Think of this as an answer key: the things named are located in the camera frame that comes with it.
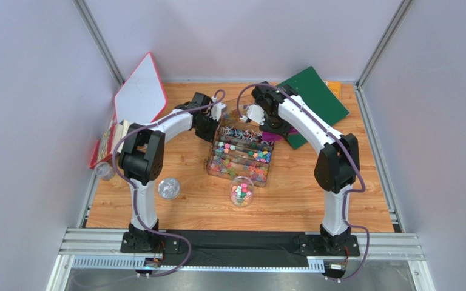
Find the clear plastic cup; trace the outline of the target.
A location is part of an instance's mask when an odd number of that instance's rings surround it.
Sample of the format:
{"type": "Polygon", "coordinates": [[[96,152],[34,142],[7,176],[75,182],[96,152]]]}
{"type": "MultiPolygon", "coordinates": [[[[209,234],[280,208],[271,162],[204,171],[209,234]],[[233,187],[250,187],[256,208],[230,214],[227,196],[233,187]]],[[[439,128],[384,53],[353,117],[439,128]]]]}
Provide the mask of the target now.
{"type": "Polygon", "coordinates": [[[230,185],[230,199],[237,207],[247,207],[254,198],[255,186],[251,179],[246,176],[236,176],[230,185]]]}

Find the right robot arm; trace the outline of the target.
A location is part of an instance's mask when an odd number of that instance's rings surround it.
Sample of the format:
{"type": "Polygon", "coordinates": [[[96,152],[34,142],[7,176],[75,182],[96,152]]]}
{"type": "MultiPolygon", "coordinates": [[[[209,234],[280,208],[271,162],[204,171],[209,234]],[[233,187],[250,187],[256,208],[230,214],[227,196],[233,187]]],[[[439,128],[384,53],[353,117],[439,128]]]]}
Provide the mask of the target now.
{"type": "Polygon", "coordinates": [[[323,239],[331,246],[344,243],[351,234],[347,221],[348,198],[360,177],[357,138],[343,135],[315,114],[290,86],[256,84],[251,93],[254,104],[246,120],[263,132],[288,138],[296,130],[317,153],[314,177],[324,191],[325,214],[320,225],[323,239]]]}

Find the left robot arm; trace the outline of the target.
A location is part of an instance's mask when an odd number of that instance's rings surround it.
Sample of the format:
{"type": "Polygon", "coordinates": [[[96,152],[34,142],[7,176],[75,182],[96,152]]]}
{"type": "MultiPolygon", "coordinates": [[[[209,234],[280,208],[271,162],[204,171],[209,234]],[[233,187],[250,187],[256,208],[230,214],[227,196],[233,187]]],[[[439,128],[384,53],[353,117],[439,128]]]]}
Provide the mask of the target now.
{"type": "Polygon", "coordinates": [[[164,236],[158,230],[155,210],[156,180],[164,163],[165,144],[177,135],[194,130],[199,138],[212,142],[227,106],[222,98],[195,93],[191,101],[176,106],[170,114],[150,124],[131,124],[113,151],[119,160],[120,177],[130,185],[132,219],[125,234],[127,241],[154,248],[164,236]]]}

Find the purple plastic scoop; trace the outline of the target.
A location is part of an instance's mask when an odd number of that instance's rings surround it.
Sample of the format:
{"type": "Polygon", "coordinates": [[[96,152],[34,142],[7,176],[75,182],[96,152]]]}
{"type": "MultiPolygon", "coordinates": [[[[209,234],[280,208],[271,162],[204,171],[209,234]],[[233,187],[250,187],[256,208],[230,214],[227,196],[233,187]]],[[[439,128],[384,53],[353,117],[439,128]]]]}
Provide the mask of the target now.
{"type": "MultiPolygon", "coordinates": [[[[296,134],[298,134],[298,131],[295,128],[291,127],[288,135],[296,135],[296,134]]],[[[263,141],[276,142],[276,141],[279,141],[279,140],[282,140],[282,139],[286,139],[286,137],[278,135],[276,133],[270,133],[270,132],[262,131],[262,140],[263,141]]]]}

